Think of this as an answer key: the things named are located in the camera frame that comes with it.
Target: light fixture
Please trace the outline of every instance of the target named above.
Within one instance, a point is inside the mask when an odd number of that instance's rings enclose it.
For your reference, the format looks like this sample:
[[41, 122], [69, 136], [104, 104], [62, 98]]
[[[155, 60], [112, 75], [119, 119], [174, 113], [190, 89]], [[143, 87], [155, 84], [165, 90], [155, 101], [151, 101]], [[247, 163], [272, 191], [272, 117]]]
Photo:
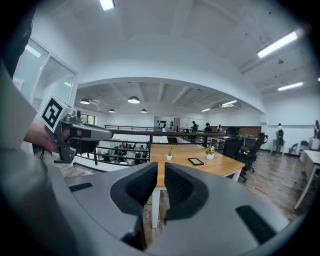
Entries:
[[100, 3], [104, 11], [115, 7], [114, 0], [100, 0]]
[[285, 46], [286, 44], [296, 40], [298, 38], [296, 32], [291, 32], [290, 34], [287, 34], [286, 36], [282, 37], [278, 41], [275, 41], [274, 43], [270, 44], [266, 48], [262, 49], [261, 51], [258, 51], [258, 56], [260, 58], [263, 58], [264, 56], [272, 53], [273, 51], [279, 49], [282, 46]]
[[227, 102], [227, 103], [223, 103], [222, 106], [229, 105], [229, 104], [236, 103], [236, 102], [237, 102], [236, 100], [233, 100], [233, 101], [230, 101], [230, 102]]
[[131, 96], [128, 99], [128, 102], [133, 103], [133, 104], [138, 104], [138, 103], [140, 103], [140, 99], [137, 96]]
[[284, 90], [288, 90], [288, 89], [291, 89], [291, 88], [294, 88], [294, 87], [299, 87], [299, 86], [302, 86], [303, 84], [304, 84], [303, 82], [297, 82], [297, 83], [294, 83], [294, 84], [291, 84], [291, 85], [280, 87], [280, 88], [278, 88], [278, 91], [284, 91]]
[[41, 56], [40, 52], [37, 52], [35, 49], [33, 49], [31, 46], [29, 46], [28, 44], [25, 46], [25, 49], [32, 53], [34, 56], [36, 56], [37, 58], [39, 58]]
[[221, 106], [221, 108], [230, 108], [230, 107], [233, 107], [233, 106], [234, 106], [233, 104], [229, 104], [229, 105]]
[[89, 102], [89, 99], [88, 99], [88, 98], [83, 98], [82, 100], [80, 100], [80, 103], [82, 103], [82, 104], [86, 104], [86, 105], [90, 104], [90, 102]]

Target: white ceiling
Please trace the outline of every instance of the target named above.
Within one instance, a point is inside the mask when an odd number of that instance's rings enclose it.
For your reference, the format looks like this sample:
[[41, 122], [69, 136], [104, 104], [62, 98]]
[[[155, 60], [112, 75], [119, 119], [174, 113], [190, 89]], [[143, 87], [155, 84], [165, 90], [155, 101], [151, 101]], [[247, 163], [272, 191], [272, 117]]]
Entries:
[[[74, 18], [83, 36], [90, 38], [88, 51], [95, 49], [96, 54], [108, 47], [108, 44], [145, 35], [169, 36], [201, 45], [213, 54], [229, 60], [254, 83], [262, 95], [276, 93], [280, 86], [301, 81], [306, 86], [312, 86], [320, 77], [317, 62], [300, 32], [301, 28], [282, 8], [269, 4], [269, 1], [114, 1], [115, 8], [107, 11], [103, 11], [99, 0], [50, 1], [50, 13], [60, 22]], [[297, 42], [259, 59], [259, 50], [292, 31], [301, 34]], [[282, 64], [278, 64], [279, 59], [283, 61]], [[204, 93], [206, 91], [176, 84], [115, 83], [80, 88], [76, 100], [88, 97], [115, 104], [137, 95], [141, 100], [152, 102], [158, 101], [161, 95], [160, 101], [165, 104], [200, 110], [228, 100], [224, 98], [226, 96], [212, 92], [204, 95], [204, 98], [200, 97]], [[197, 97], [200, 99], [188, 104]]]

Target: desk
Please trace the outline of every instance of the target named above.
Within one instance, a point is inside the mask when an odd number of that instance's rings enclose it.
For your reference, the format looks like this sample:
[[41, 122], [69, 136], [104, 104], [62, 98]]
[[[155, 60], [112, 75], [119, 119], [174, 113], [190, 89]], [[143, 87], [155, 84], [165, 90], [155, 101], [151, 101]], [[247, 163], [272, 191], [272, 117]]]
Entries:
[[[167, 160], [167, 153], [171, 148], [172, 160]], [[224, 177], [234, 174], [232, 179], [234, 181], [238, 180], [241, 169], [245, 164], [218, 152], [215, 153], [213, 160], [208, 160], [206, 150], [207, 148], [201, 145], [151, 145], [150, 163], [158, 162], [157, 184], [152, 193], [152, 228], [155, 229], [158, 226], [160, 191], [166, 189], [165, 162], [195, 168]], [[204, 165], [193, 165], [188, 158], [198, 158]]]
[[318, 151], [311, 151], [311, 150], [303, 150], [300, 160], [302, 161], [302, 169], [301, 171], [305, 171], [306, 173], [306, 179], [307, 184], [298, 200], [296, 202], [294, 209], [297, 209], [302, 201], [302, 199], [305, 197], [308, 188], [310, 187], [310, 184], [315, 176], [316, 170], [320, 169], [320, 152]]
[[[284, 154], [285, 154], [285, 143], [286, 143], [286, 141], [283, 140], [283, 145], [282, 145], [282, 147], [281, 147], [281, 149], [282, 149], [282, 156], [284, 156]], [[276, 146], [277, 146], [277, 139], [276, 139], [276, 138], [274, 138], [274, 139], [272, 140], [271, 149], [270, 149], [270, 154], [272, 154], [272, 151], [273, 151], [273, 149], [274, 149], [274, 144], [276, 144]]]

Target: wooden floor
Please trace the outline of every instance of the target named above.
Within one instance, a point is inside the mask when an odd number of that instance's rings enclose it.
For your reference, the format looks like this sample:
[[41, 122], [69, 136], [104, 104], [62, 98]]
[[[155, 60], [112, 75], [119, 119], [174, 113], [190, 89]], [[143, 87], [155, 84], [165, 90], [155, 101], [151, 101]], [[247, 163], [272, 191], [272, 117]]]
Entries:
[[[59, 167], [64, 177], [98, 173], [80, 166], [70, 167], [69, 164], [55, 164], [48, 153], [44, 156], [44, 162]], [[238, 180], [239, 183], [278, 207], [290, 221], [308, 211], [313, 199], [313, 189], [309, 190], [299, 208], [294, 210], [302, 188], [307, 183], [306, 175], [301, 173], [301, 162], [298, 157], [287, 155], [276, 157], [270, 155], [269, 151], [260, 150], [257, 154], [257, 160], [252, 166], [255, 172], [247, 171], [246, 183], [242, 183], [241, 177]], [[144, 206], [143, 225], [147, 245], [152, 243], [165, 226], [163, 220], [169, 207], [168, 193], [162, 191], [158, 228], [152, 228], [152, 197]]]

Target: person's arm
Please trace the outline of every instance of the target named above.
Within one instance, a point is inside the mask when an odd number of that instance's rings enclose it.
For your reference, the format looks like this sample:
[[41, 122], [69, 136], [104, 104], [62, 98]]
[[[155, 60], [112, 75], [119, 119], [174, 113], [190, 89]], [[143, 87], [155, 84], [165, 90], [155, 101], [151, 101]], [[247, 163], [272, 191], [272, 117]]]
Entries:
[[[77, 135], [82, 135], [81, 130], [77, 130]], [[65, 129], [63, 131], [63, 139], [66, 140], [69, 137], [70, 130]], [[44, 147], [51, 152], [58, 153], [58, 147], [54, 140], [53, 133], [39, 119], [35, 118], [32, 121], [31, 126], [24, 137], [24, 141]]]

